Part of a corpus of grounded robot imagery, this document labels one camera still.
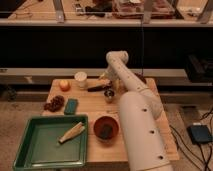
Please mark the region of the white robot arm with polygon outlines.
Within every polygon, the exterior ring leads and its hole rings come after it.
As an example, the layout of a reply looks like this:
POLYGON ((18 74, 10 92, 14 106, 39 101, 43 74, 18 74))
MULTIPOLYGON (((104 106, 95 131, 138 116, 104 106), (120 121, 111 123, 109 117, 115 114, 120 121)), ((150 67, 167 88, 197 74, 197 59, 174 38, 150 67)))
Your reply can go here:
POLYGON ((156 125, 163 112, 162 102, 126 66, 128 60, 126 51, 108 52, 108 67, 101 78, 119 78, 127 89, 119 99, 118 114, 130 171, 173 171, 156 125))

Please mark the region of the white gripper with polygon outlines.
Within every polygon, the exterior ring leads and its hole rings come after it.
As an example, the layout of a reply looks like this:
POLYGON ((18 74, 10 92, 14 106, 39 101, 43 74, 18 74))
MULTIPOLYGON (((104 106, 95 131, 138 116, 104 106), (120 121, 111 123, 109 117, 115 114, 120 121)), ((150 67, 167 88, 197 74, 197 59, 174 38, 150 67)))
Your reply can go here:
POLYGON ((112 81, 115 81, 118 79, 118 76, 114 69, 111 66, 108 66, 106 69, 106 75, 102 74, 98 78, 101 81, 102 86, 112 86, 112 81))

